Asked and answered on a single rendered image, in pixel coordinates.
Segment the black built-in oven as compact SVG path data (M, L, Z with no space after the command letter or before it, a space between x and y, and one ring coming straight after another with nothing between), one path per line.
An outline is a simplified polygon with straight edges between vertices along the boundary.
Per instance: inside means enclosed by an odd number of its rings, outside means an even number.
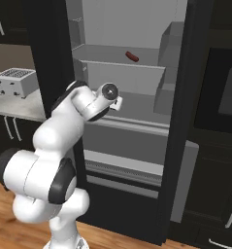
M194 127L232 133L232 30L211 30Z

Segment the grey fridge freezer drawer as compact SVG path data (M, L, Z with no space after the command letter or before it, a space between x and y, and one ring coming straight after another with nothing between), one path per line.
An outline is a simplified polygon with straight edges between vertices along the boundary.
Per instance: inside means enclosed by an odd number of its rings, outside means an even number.
M88 181L157 198L168 133L160 127L87 124L83 152Z

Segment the white toaster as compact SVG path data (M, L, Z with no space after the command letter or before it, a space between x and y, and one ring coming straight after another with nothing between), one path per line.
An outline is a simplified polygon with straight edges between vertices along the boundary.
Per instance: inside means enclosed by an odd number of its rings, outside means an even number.
M38 88L35 70L9 68L0 72L0 95L26 98Z

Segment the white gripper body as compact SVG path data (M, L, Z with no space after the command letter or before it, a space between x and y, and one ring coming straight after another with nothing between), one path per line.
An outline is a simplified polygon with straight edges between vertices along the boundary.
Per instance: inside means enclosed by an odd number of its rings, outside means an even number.
M122 105L122 98L119 96L116 101L111 105L113 110L119 111Z

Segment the red-brown sausage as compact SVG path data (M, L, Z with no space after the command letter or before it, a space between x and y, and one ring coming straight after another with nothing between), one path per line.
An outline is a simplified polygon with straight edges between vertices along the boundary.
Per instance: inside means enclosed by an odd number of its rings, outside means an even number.
M134 62L139 61L139 58L136 55L132 54L131 52L126 52L125 55Z

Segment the grey fridge crisper drawer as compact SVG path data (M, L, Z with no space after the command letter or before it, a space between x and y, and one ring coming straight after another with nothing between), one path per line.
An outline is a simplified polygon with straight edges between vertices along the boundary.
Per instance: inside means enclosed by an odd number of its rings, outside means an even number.
M74 59L75 77L92 89L113 83L122 92L155 95L164 67Z

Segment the black base cupboard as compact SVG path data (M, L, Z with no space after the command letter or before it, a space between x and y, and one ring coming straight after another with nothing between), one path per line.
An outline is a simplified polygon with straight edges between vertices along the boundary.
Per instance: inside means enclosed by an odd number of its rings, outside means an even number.
M17 118L17 127L22 138L22 141L19 142L13 124L13 117L8 117L7 120L14 139L10 139L8 131L5 127L4 116L0 115L0 155L10 148L20 148L24 150L33 151L33 134L36 129L41 125L41 123Z

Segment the black fridge door grey bins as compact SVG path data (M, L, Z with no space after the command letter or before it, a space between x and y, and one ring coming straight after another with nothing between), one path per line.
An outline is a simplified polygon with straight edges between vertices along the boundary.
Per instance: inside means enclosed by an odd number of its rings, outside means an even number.
M198 87L206 37L215 0L188 0L169 136L157 200L156 244L161 246L171 220L182 155Z

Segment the black tall cupboard unit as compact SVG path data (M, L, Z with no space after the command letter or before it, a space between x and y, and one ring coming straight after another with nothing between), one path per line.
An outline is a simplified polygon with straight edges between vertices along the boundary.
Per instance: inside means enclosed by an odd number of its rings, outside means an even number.
M232 133L194 127L207 44L211 30L232 30L232 0L215 0L206 37L198 87L186 139L199 147L192 171L187 200L179 223L170 225L169 237L199 249L223 249L209 243L209 238L232 246L232 228L225 227L226 212L232 203Z

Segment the black open fridge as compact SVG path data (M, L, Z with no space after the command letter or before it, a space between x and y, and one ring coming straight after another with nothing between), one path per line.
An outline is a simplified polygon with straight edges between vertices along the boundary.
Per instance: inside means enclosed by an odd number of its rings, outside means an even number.
M65 0L73 58L164 67L155 95L122 92L118 116L109 110L88 125L170 128L188 0ZM131 52L138 62L129 59ZM81 220L156 244L157 198L140 196L88 181L82 138L73 153L78 186L89 193Z

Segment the black wall cupboard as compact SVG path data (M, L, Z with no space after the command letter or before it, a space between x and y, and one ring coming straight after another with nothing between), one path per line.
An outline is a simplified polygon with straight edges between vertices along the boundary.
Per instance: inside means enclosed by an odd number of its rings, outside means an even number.
M5 32L0 33L0 44L29 44L22 0L0 0L0 19Z

